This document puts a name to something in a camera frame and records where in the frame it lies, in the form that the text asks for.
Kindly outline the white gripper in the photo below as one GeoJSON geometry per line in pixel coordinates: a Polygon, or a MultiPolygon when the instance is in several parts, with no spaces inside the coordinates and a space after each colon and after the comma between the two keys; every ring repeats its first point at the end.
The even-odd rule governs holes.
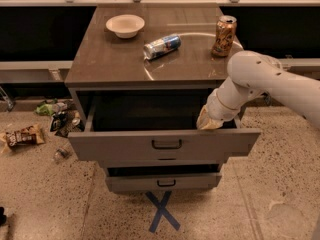
{"type": "Polygon", "coordinates": [[[241,93],[234,88],[216,88],[199,112],[196,126],[199,130],[214,130],[231,121],[241,110],[241,93]]]}

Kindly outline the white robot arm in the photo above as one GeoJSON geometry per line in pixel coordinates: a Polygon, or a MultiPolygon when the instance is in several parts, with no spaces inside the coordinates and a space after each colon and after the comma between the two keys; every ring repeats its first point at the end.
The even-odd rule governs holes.
{"type": "Polygon", "coordinates": [[[221,128],[242,106],[263,93],[320,128],[320,82],[285,71],[270,56],[252,51],[232,55],[228,77],[208,96],[197,119],[199,130],[221,128]]]}

